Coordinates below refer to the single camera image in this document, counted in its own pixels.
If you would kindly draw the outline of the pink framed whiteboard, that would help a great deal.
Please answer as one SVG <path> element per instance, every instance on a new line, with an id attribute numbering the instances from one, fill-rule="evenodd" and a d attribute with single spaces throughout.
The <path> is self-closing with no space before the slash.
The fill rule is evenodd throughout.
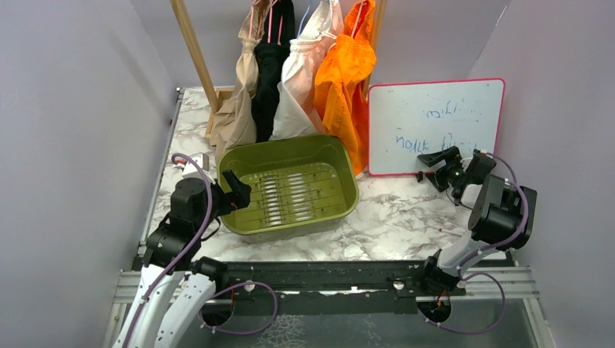
<path id="1" fill-rule="evenodd" d="M 458 147 L 496 150 L 505 81 L 475 78 L 385 83 L 368 90 L 368 166 L 373 176 L 428 172 L 420 154 Z"/>

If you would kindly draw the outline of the orange shorts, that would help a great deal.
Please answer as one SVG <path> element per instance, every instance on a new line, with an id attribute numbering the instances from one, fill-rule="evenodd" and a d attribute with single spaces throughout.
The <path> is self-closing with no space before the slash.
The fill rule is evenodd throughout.
<path id="1" fill-rule="evenodd" d="M 368 102 L 363 84 L 377 61 L 371 45 L 375 6 L 375 1 L 369 1 L 354 38 L 350 37 L 354 18 L 348 13 L 342 34 L 315 77 L 315 109 L 326 132 L 344 144 L 356 175 L 368 164 Z"/>

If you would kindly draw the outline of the pink wire hanger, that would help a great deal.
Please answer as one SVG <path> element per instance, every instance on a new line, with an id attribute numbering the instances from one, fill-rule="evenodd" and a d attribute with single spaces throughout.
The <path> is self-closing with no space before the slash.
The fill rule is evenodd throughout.
<path id="1" fill-rule="evenodd" d="M 351 30 L 350 37 L 354 38 L 357 35 L 360 25 L 364 21 L 366 12 L 369 9 L 369 1 L 359 1 L 350 11 L 350 15 L 354 18 L 354 25 Z"/>

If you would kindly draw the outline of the olive green plastic bin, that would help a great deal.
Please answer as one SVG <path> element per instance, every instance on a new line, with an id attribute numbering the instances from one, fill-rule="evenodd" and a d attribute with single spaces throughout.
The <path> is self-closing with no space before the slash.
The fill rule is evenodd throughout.
<path id="1" fill-rule="evenodd" d="M 315 134 L 238 146 L 218 164 L 251 187 L 250 203 L 221 218 L 245 241 L 260 243 L 335 229 L 360 193 L 349 154 L 333 136 Z"/>

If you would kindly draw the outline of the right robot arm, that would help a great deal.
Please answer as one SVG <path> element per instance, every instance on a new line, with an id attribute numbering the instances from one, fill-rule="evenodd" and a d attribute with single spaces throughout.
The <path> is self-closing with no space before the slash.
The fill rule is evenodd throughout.
<path id="1" fill-rule="evenodd" d="M 419 274 L 420 289 L 429 295 L 454 290 L 466 280 L 465 272 L 490 254 L 520 249 L 530 239 L 537 205 L 537 192 L 519 185 L 516 175 L 501 178 L 492 174 L 497 164 L 507 162 L 496 154 L 474 150 L 468 166 L 456 146 L 418 160 L 427 167 L 444 165 L 427 178 L 440 191 L 450 189 L 453 203 L 461 205 L 471 186 L 479 193 L 471 206 L 467 232 L 455 243 L 428 257 Z"/>

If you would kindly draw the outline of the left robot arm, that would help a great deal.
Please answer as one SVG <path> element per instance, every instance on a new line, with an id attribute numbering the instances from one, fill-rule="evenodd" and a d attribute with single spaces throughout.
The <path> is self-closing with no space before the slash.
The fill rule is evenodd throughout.
<path id="1" fill-rule="evenodd" d="M 228 267 L 210 257 L 194 259 L 211 222 L 250 203 L 251 187 L 232 170 L 218 180 L 184 178 L 170 209 L 146 240 L 143 266 L 131 308 L 114 347 L 177 347 L 197 312 L 228 288 Z"/>

